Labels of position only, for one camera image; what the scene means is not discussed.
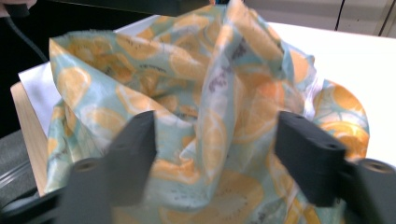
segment black cable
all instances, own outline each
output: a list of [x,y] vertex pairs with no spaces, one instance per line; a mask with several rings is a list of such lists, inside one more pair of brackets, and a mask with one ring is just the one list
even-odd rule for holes
[[340,23],[341,12],[343,11],[343,7],[344,7],[344,3],[345,3],[345,2],[346,2],[346,0],[343,0],[343,2],[341,3],[340,11],[338,12],[337,23],[335,24],[334,31],[337,31],[337,30],[338,30],[338,24]]
[[43,63],[46,63],[48,59],[44,55],[43,51],[41,51],[31,39],[24,35],[20,29],[18,29],[17,25],[15,25],[14,21],[12,21],[10,17],[6,17],[5,19],[11,30],[13,30],[15,34],[17,34],[17,36],[19,36],[38,55],[38,57],[40,57]]

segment white wall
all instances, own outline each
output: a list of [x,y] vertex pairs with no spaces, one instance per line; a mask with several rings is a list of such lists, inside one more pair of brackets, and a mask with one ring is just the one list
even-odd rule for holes
[[396,38],[396,20],[393,22],[393,25],[390,28],[388,37]]
[[[338,30],[377,35],[388,0],[346,0]],[[342,0],[246,0],[267,21],[333,30]]]

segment crumpled fabric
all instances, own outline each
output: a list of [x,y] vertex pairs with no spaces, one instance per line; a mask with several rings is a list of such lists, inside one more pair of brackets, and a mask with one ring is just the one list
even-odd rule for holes
[[158,155],[144,200],[121,223],[339,223],[343,203],[316,208],[274,154],[277,112],[313,120],[365,156],[369,126],[348,90],[321,78],[314,57],[284,42],[240,0],[138,36],[72,32],[50,40],[62,100],[49,128],[48,185],[74,162],[102,157],[133,116],[155,110]]

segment orange citrus print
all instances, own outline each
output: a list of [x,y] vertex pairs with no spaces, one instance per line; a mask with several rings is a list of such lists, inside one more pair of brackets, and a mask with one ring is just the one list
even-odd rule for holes
[[126,111],[130,114],[137,115],[145,111],[155,110],[156,117],[171,115],[171,113],[162,105],[138,91],[133,91],[129,88],[118,85],[116,87],[116,94]]
[[251,142],[273,129],[277,111],[278,107],[259,93],[251,95],[251,99],[242,105],[235,124],[233,142]]
[[293,60],[293,68],[294,68],[294,81],[296,83],[300,83],[303,80],[306,80],[306,76],[308,76],[308,68],[309,63],[304,58],[303,55],[295,51],[294,49],[290,50],[290,56]]
[[198,16],[196,14],[190,14],[184,17],[182,20],[176,19],[174,28],[180,29],[185,27],[193,27],[198,26],[199,28],[203,28],[209,24],[209,19],[203,16]]
[[342,86],[336,85],[334,87],[332,97],[334,101],[345,110],[354,110],[359,112],[362,112],[363,110],[359,100]]
[[320,124],[320,128],[332,133],[335,138],[346,145],[347,158],[358,159],[366,156],[369,134],[361,126],[345,121],[336,121]]
[[79,67],[65,68],[58,75],[58,91],[72,109],[77,106],[90,85],[90,74]]
[[162,16],[137,36],[55,37],[49,56],[62,100],[47,151],[67,153],[48,161],[46,192],[67,183],[74,162],[105,155],[128,119],[154,111],[147,193],[114,209],[116,223],[342,222],[340,206],[309,205],[275,155],[277,115],[312,119],[354,160],[369,141],[363,106],[243,1]]
[[50,155],[53,150],[58,146],[58,141],[54,138],[49,138],[48,146],[47,146],[47,155]]
[[95,108],[85,114],[87,120],[92,124],[99,125],[113,138],[125,125],[125,118],[119,113],[108,108]]
[[49,47],[50,47],[49,56],[52,58],[65,53],[65,49],[61,47],[59,44],[57,44],[55,41],[53,41],[52,39],[49,40]]
[[209,59],[200,54],[188,52],[175,47],[170,54],[169,63],[178,77],[202,81],[205,78],[206,67]]
[[209,183],[220,172],[225,159],[227,130],[221,117],[213,110],[206,110],[203,121],[202,153]]
[[224,170],[212,201],[202,211],[187,213],[163,207],[160,216],[163,223],[245,223],[263,197],[255,178]]
[[136,60],[146,60],[160,51],[160,43],[146,39],[132,38],[127,35],[117,35],[117,43]]
[[193,159],[181,159],[180,165],[166,160],[156,160],[151,169],[151,175],[189,185],[194,184],[201,177]]

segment white paper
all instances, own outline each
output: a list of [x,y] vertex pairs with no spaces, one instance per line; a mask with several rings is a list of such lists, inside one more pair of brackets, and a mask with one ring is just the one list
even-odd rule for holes
[[[158,16],[125,26],[116,32],[136,35]],[[335,81],[355,94],[367,112],[370,125],[368,158],[396,166],[393,130],[396,39],[336,33],[287,24],[271,23],[283,40],[315,56],[318,74]],[[54,104],[60,99],[49,65],[20,73],[41,126],[48,133]]]

